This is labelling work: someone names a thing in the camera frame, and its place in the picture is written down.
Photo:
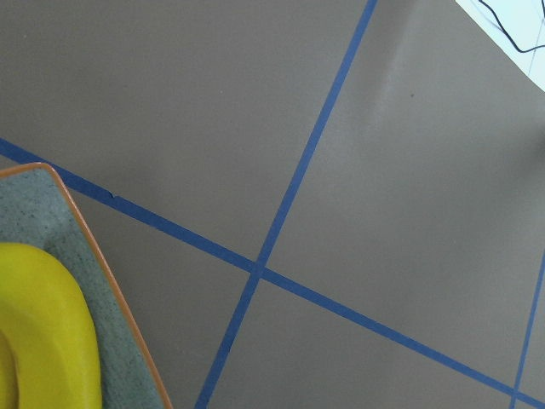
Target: black wire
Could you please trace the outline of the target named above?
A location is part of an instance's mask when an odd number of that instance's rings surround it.
[[[483,6],[485,6],[490,12],[494,15],[494,18],[496,19],[497,24],[500,26],[500,30],[502,30],[503,34],[505,34],[505,37],[508,38],[508,40],[511,42],[511,44],[516,48],[517,51],[520,53],[530,53],[531,51],[535,51],[536,49],[545,49],[545,44],[537,45],[536,47],[532,47],[531,49],[520,49],[520,47],[517,45],[517,43],[513,40],[513,38],[509,35],[508,31],[503,27],[502,22],[498,18],[496,12],[494,9],[486,4],[483,0],[479,0],[479,3],[481,3]],[[543,8],[543,18],[545,19],[545,0],[542,0],[542,8]]]

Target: yellow object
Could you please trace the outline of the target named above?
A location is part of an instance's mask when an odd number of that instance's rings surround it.
[[[93,320],[53,256],[0,243],[0,331],[14,356],[18,409],[102,408]]]
[[[0,409],[17,409],[17,378],[14,356],[0,332]]]

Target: gray table surface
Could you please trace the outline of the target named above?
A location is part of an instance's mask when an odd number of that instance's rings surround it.
[[[545,94],[451,0],[377,2],[207,380],[364,7],[0,6],[0,165],[35,154],[211,240],[71,186],[176,408],[205,384],[210,408],[510,406],[545,248]],[[517,409],[544,407],[543,308]]]

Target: gray textured surface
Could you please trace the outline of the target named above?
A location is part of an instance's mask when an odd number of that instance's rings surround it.
[[[47,171],[0,179],[0,241],[44,249],[76,278],[95,323],[104,408],[164,407],[106,276]]]
[[[0,136],[255,258],[364,4],[4,2]],[[512,385],[544,102],[454,1],[379,0],[268,267]],[[75,197],[192,407],[247,275]],[[255,302],[215,408],[508,407],[269,285]],[[522,389],[545,399],[543,314]]]

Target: black cord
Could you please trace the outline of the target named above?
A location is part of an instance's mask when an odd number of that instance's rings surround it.
[[[483,6],[485,6],[492,15],[494,15],[494,18],[496,19],[497,24],[500,26],[500,30],[502,30],[503,34],[505,34],[505,37],[508,38],[508,40],[511,42],[511,44],[516,48],[517,51],[520,53],[530,53],[531,51],[535,51],[536,49],[545,49],[545,44],[537,45],[536,47],[532,47],[531,49],[520,49],[520,47],[517,45],[517,43],[513,40],[513,38],[509,35],[508,31],[503,27],[502,22],[498,18],[496,12],[494,9],[486,4],[483,0],[479,0],[479,3],[481,3]],[[545,0],[542,0],[542,8],[543,8],[543,18],[545,19]]]

